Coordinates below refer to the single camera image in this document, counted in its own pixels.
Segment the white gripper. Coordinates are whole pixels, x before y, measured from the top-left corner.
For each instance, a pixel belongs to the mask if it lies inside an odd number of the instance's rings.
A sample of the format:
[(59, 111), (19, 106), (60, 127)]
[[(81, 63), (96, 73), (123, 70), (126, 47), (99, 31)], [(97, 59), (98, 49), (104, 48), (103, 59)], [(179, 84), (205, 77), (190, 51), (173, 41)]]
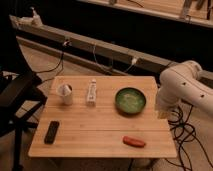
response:
[(158, 109), (158, 118), (167, 119), (169, 113), (178, 106), (180, 99), (167, 90), (165, 87), (160, 87), (156, 94), (156, 108)]

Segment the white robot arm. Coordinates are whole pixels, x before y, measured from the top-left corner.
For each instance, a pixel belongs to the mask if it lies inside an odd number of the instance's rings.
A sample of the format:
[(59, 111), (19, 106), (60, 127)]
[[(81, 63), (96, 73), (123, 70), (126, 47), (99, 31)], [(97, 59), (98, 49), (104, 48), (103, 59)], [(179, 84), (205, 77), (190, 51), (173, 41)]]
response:
[(169, 113), (181, 100), (191, 103), (213, 117), (213, 89), (199, 82), (202, 67), (196, 61), (185, 61), (161, 72), (156, 94), (156, 109)]

